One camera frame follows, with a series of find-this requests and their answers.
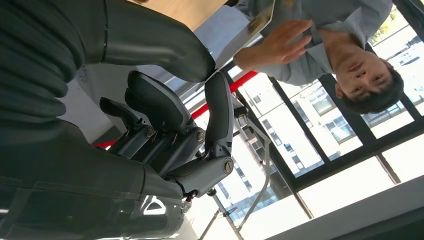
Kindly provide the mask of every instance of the man's hair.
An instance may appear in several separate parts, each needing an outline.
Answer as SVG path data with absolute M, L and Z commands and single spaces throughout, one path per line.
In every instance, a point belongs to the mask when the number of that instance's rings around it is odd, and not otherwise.
M 402 76 L 392 67 L 388 67 L 391 74 L 392 83 L 390 87 L 381 93 L 371 92 L 370 97 L 363 101 L 352 101 L 346 94 L 343 94 L 341 100 L 346 107 L 358 114 L 380 113 L 388 109 L 401 99 L 404 92 L 404 80 Z

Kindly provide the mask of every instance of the gray shirt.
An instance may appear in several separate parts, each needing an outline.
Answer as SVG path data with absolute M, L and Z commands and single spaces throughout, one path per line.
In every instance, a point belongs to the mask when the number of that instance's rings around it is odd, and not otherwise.
M 383 24 L 392 9 L 392 0 L 276 0 L 272 21 L 261 32 L 266 37 L 280 24 L 289 20 L 309 20 L 314 24 L 303 35 L 311 35 L 306 53 L 289 64 L 265 65 L 255 69 L 279 81 L 301 86 L 326 73 L 333 73 L 323 40 L 317 28 L 349 32 L 354 34 L 363 48 Z M 242 0 L 236 8 L 248 18 L 256 16 L 272 0 Z

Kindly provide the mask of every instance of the man's mouth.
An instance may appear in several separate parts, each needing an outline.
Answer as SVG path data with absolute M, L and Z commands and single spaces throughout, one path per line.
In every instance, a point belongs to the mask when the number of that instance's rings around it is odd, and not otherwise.
M 360 62 L 360 63 L 355 62 L 354 64 L 350 65 L 348 72 L 349 72 L 349 73 L 356 72 L 356 71 L 358 71 L 359 69 L 361 69 L 362 65 L 363 65 L 363 63 L 362 63 L 362 62 Z

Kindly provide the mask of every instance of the shirt collar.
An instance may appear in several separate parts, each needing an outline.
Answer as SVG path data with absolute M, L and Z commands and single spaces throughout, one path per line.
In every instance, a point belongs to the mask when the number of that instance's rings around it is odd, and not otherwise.
M 334 23 L 318 26 L 319 28 L 326 28 L 335 31 L 349 32 L 354 34 L 359 40 L 361 47 L 365 49 L 367 37 L 365 36 L 364 25 L 362 21 L 362 9 L 359 7 L 352 14 L 350 14 L 344 22 L 337 21 Z M 321 68 L 326 72 L 333 74 L 333 69 L 327 57 L 326 50 L 324 49 L 323 39 L 317 31 L 315 24 L 310 28 L 312 35 L 312 47 L 306 51 L 320 64 Z

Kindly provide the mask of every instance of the bolt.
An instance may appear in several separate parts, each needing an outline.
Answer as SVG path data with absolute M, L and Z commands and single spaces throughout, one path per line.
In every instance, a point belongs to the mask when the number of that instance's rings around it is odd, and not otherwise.
M 203 130 L 199 130 L 198 132 L 197 132 L 197 141 L 199 142 L 199 143 L 203 143 L 203 141 L 205 140 L 205 131 L 203 131 Z
M 155 130 L 153 129 L 153 127 L 148 126 L 148 127 L 146 127 L 144 135 L 145 135 L 146 138 L 149 139 L 149 138 L 153 137 L 153 135 L 155 135 Z
M 223 170 L 225 174 L 230 174 L 233 171 L 234 163 L 231 158 L 224 160 Z

